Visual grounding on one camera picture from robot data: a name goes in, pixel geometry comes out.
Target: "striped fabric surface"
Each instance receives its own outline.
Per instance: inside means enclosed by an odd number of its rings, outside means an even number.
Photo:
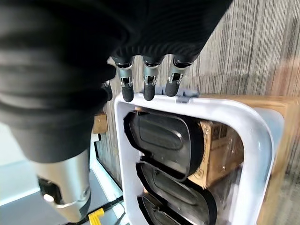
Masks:
[[[157,86],[167,81],[172,56],[163,60]],[[114,97],[120,93],[116,77]],[[143,87],[143,62],[134,62],[134,89]],[[300,96],[300,1],[234,0],[181,83],[201,94]],[[105,108],[108,133],[101,161],[121,180],[114,100]],[[274,225],[300,221],[300,124],[291,149]]]

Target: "white plastic tray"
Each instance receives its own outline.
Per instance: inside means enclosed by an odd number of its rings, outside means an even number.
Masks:
[[[152,101],[146,101],[142,94],[136,93],[134,100],[128,103],[121,94],[118,95],[115,99],[115,118],[125,210],[131,225],[148,224],[136,198],[143,192],[135,170],[140,154],[130,145],[123,128],[123,118],[136,106],[218,121],[234,128],[243,141],[245,158],[230,221],[232,225],[256,224],[283,132],[284,119],[280,113],[262,108],[253,109],[224,99],[190,98],[187,103],[181,103],[178,97],[156,95]]]

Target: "robotic hand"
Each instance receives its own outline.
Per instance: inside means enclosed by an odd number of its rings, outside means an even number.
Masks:
[[[144,97],[173,54],[166,93],[185,73],[232,0],[7,0],[0,3],[0,121],[31,161],[41,194],[69,221],[90,205],[93,116],[117,65],[133,99],[132,64],[144,61]]]

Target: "black rubber fingertip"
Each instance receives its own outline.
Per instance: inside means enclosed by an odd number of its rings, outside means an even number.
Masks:
[[[151,101],[155,96],[155,85],[153,86],[152,83],[148,83],[148,85],[144,84],[144,98],[147,101]]]
[[[113,92],[112,92],[111,84],[109,84],[108,87],[104,87],[104,89],[107,92],[107,101],[109,102],[113,98]]]
[[[125,87],[122,87],[122,95],[126,102],[131,102],[133,100],[133,87],[130,87],[128,83]]]
[[[173,97],[177,94],[179,89],[179,84],[177,81],[173,81],[172,83],[167,82],[165,86],[165,94],[169,97]]]

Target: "yellow clip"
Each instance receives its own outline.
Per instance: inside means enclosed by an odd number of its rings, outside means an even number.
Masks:
[[[104,216],[104,210],[99,209],[89,214],[90,225],[101,225],[99,217]]]

